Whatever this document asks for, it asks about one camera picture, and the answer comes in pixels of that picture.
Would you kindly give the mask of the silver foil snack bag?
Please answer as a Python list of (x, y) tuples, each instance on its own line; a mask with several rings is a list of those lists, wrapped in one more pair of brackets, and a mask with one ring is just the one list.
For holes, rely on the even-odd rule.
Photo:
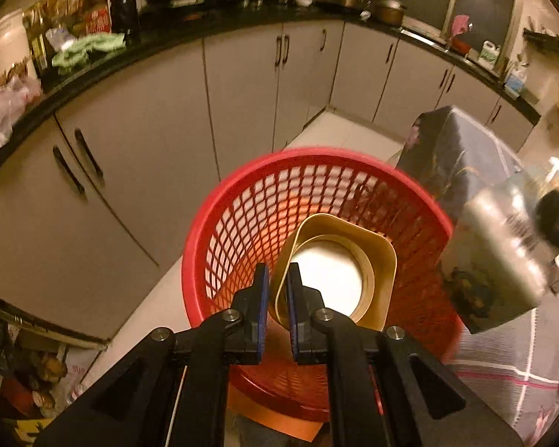
[(465, 203), (439, 269), (443, 289), (471, 333), (510, 322), (559, 292), (559, 248), (535, 221), (536, 206), (552, 185), (518, 172)]

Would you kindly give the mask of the tan paper cup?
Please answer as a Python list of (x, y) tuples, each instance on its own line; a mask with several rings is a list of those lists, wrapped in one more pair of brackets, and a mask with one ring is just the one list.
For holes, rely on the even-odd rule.
[(304, 286), (320, 292), (327, 308), (359, 326), (386, 325), (397, 272), (397, 254), (383, 234), (334, 215), (307, 217), (287, 238), (271, 274), (268, 310), (288, 328), (288, 267), (299, 266)]

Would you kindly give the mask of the lower kitchen cabinets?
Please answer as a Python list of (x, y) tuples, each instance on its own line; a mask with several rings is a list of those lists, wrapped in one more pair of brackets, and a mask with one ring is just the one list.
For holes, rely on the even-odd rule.
[(166, 27), (49, 93), (0, 148), (0, 307), (111, 339), (214, 186), (334, 108), (394, 137), (456, 105), (522, 146), (523, 98), (405, 29), (309, 12)]

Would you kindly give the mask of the grey patterned tablecloth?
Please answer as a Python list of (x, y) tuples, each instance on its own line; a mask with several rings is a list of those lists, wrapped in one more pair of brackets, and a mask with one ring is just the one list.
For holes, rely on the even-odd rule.
[(454, 106), (416, 119), (398, 168), (454, 226), (439, 260), (464, 322), (451, 367), (532, 446), (559, 414), (559, 248), (535, 225), (559, 168), (523, 165)]

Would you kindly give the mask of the orange stool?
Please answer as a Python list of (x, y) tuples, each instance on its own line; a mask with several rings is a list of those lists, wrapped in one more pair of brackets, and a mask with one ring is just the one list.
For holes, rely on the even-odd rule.
[(312, 442), (323, 427), (323, 423), (297, 419), (260, 406), (234, 386), (229, 386), (228, 407), (264, 427), (303, 441)]

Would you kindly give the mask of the blue white carton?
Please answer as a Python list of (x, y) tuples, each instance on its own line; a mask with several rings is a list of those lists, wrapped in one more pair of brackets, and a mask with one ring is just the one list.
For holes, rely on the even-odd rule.
[(506, 77), (504, 89), (513, 99), (520, 97), (527, 80), (527, 68), (519, 66), (511, 69)]

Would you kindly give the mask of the white detergent jug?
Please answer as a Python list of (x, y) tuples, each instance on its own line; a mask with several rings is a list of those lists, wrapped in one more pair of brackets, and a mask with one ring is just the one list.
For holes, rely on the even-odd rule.
[(489, 71), (493, 71), (500, 56), (501, 47), (492, 41), (484, 41), (479, 53), (478, 64)]

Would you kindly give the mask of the red plastic mesh basket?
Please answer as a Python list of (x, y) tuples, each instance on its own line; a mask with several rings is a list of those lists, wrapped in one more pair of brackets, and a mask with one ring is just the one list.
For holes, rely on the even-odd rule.
[[(440, 359), (462, 325), (441, 286), (438, 259), (452, 225), (415, 180), (339, 148), (295, 148), (258, 158), (214, 189), (184, 247), (181, 288), (192, 326), (227, 309), (257, 265), (271, 275), (267, 332), (258, 366), (235, 366), (232, 385), (266, 410), (312, 422), (329, 418), (326, 372), (295, 363), (285, 278), (304, 285), (360, 326), (397, 325)], [(327, 253), (325, 263), (304, 256)]]

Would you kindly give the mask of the pink cloth on tap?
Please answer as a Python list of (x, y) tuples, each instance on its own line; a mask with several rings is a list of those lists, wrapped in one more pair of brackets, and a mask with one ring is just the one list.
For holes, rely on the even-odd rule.
[(451, 23), (451, 37), (456, 38), (459, 35), (466, 34), (472, 27), (471, 17), (466, 14), (457, 14), (453, 17)]

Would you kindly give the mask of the clear plastic bags pile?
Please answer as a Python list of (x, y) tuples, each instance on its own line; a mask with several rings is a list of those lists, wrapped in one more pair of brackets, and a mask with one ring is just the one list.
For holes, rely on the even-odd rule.
[(0, 148), (10, 140), (16, 122), (42, 94), (40, 81), (29, 76), (14, 76), (0, 88)]

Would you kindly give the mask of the green cloth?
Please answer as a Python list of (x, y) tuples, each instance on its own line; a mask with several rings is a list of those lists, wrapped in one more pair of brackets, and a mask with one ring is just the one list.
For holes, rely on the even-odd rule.
[(109, 54), (126, 47), (123, 34), (88, 34), (74, 41), (65, 50), (52, 58), (52, 67), (59, 75), (71, 73), (74, 69), (88, 64), (91, 57), (97, 54)]

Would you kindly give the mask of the dark soy sauce bottle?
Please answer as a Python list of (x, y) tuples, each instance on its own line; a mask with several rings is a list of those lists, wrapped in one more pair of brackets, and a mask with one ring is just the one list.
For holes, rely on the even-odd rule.
[(114, 34), (122, 34), (126, 44), (137, 41), (139, 17), (136, 0), (110, 0), (110, 16)]

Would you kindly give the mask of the red label sauce bottle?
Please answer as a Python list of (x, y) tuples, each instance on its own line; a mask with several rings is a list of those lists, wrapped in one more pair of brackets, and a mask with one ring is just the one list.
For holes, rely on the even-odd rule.
[(82, 0), (80, 14), (86, 34), (108, 34), (111, 31), (108, 0)]

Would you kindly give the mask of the white rice cooker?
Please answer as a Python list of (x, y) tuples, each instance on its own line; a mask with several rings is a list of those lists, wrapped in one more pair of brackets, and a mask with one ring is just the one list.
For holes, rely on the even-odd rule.
[(23, 10), (14, 10), (0, 19), (0, 75), (31, 54)]

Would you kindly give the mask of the black wall shelf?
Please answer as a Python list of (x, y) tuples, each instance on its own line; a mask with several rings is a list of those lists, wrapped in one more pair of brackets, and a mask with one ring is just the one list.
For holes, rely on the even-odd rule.
[(525, 41), (535, 45), (542, 51), (552, 51), (559, 54), (559, 37), (553, 37), (552, 35), (531, 31), (526, 28), (523, 30), (523, 37)]

